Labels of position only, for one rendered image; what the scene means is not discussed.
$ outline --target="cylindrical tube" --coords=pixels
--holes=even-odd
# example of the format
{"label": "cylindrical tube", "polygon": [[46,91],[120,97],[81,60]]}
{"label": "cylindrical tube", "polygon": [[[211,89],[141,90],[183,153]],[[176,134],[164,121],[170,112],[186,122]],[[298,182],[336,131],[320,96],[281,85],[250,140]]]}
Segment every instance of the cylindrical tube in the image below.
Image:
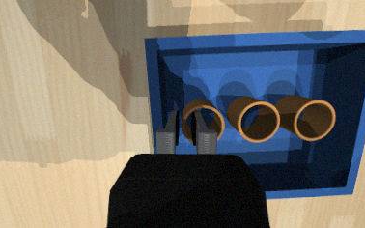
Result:
{"label": "cylindrical tube", "polygon": [[281,127],[306,141],[324,138],[335,124],[335,110],[325,100],[288,95],[275,107],[281,115]]}
{"label": "cylindrical tube", "polygon": [[207,100],[193,100],[189,104],[186,105],[186,107],[183,109],[182,112],[182,132],[183,135],[185,135],[186,139],[188,139],[189,142],[193,143],[192,141],[192,132],[191,127],[186,123],[186,120],[188,119],[189,115],[193,113],[195,110],[198,109],[208,109],[214,113],[213,121],[211,125],[208,127],[208,129],[214,129],[217,132],[217,140],[220,139],[220,137],[223,134],[223,130],[225,129],[225,121],[223,119],[222,114]]}
{"label": "cylindrical tube", "polygon": [[[248,109],[257,106],[258,117],[254,124],[243,127],[242,117]],[[239,97],[232,101],[227,110],[230,124],[250,142],[260,143],[269,140],[279,129],[278,110],[270,103],[251,97]]]}

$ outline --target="blue box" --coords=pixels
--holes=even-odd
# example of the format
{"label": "blue box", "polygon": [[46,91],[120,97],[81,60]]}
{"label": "blue box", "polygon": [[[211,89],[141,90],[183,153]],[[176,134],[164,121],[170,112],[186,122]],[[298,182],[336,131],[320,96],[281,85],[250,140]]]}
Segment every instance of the blue box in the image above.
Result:
{"label": "blue box", "polygon": [[[365,31],[293,32],[146,39],[155,133],[172,110],[209,100],[225,119],[218,154],[241,157],[267,199],[352,194],[365,144]],[[286,95],[328,101],[336,123],[308,142],[280,128],[246,141],[227,109],[240,96],[275,104]],[[211,115],[206,115],[208,122]],[[177,154],[196,154],[180,128]]]}

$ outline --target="brown cup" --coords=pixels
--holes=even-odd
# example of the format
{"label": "brown cup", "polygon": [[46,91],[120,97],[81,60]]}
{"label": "brown cup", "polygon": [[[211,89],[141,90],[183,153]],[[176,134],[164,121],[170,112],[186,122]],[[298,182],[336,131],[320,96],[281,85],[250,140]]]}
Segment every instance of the brown cup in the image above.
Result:
{"label": "brown cup", "polygon": [[[245,112],[258,106],[258,117],[254,124],[242,127],[241,121]],[[260,143],[269,140],[279,129],[278,110],[270,103],[251,97],[239,97],[229,105],[227,117],[230,124],[250,142]]]}
{"label": "brown cup", "polygon": [[217,132],[217,140],[222,136],[225,129],[225,121],[222,114],[207,100],[193,100],[183,109],[182,112],[182,132],[186,139],[193,143],[191,127],[186,123],[189,115],[195,110],[206,108],[214,113],[213,121],[208,129],[214,129]]}
{"label": "brown cup", "polygon": [[335,124],[335,110],[325,100],[288,95],[275,107],[281,115],[281,127],[306,141],[324,138]]}

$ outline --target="wood grain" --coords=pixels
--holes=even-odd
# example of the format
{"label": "wood grain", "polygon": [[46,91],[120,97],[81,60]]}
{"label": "wood grain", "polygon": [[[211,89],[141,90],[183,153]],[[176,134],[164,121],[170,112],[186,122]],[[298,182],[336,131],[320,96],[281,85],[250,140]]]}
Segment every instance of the wood grain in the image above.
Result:
{"label": "wood grain", "polygon": [[[154,152],[144,38],[364,29],[364,0],[0,0],[0,227],[105,227]],[[365,148],[353,195],[267,205],[271,227],[365,227]]]}

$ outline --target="wooden surface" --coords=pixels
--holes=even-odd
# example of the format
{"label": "wooden surface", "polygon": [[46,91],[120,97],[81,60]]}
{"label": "wooden surface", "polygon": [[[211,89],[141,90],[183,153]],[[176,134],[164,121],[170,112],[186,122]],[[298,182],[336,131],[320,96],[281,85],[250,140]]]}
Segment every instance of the wooden surface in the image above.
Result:
{"label": "wooden surface", "polygon": [[[154,152],[144,38],[363,29],[365,0],[0,0],[0,227],[105,227]],[[365,149],[353,195],[267,205],[273,228],[365,227]]]}

